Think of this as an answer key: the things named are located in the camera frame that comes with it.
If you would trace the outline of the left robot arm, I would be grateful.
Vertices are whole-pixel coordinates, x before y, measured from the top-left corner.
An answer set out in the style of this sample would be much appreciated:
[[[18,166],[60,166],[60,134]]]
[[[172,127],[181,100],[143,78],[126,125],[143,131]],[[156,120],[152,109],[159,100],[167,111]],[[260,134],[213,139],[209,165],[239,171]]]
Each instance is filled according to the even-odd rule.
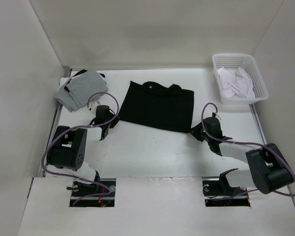
[[[119,121],[119,116],[107,105],[95,109],[95,117],[89,123],[90,128],[79,127],[71,129],[68,126],[57,127],[53,137],[56,142],[46,155],[45,168],[53,176],[76,179],[74,191],[84,190],[90,196],[97,195],[105,188],[101,183],[99,173],[85,162],[87,138],[92,141],[102,141]]]

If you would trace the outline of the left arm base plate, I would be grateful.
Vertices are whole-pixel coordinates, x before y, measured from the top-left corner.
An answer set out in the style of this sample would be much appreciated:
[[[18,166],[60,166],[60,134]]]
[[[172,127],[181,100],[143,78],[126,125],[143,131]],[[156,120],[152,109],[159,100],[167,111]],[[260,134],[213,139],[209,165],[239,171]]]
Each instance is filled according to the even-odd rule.
[[[114,207],[116,194],[116,179],[104,178],[100,183],[110,187],[111,193],[102,186],[73,181],[70,191],[70,207]]]

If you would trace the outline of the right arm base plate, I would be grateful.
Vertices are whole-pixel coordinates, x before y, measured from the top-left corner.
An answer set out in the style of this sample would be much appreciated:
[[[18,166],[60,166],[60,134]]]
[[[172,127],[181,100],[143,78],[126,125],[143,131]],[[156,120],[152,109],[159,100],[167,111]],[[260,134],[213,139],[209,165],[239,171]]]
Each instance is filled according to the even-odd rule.
[[[228,182],[218,178],[203,179],[203,195],[206,207],[250,207],[249,196],[237,196],[246,188],[231,187]]]

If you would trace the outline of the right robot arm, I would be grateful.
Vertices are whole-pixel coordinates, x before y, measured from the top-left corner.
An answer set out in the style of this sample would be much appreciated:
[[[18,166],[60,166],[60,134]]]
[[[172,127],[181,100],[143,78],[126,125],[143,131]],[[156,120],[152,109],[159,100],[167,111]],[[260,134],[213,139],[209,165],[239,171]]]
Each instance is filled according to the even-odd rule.
[[[200,142],[207,142],[209,149],[219,155],[245,162],[249,166],[251,182],[256,189],[269,194],[295,183],[295,175],[277,145],[236,142],[224,136],[220,121],[208,117],[191,128],[189,133]]]

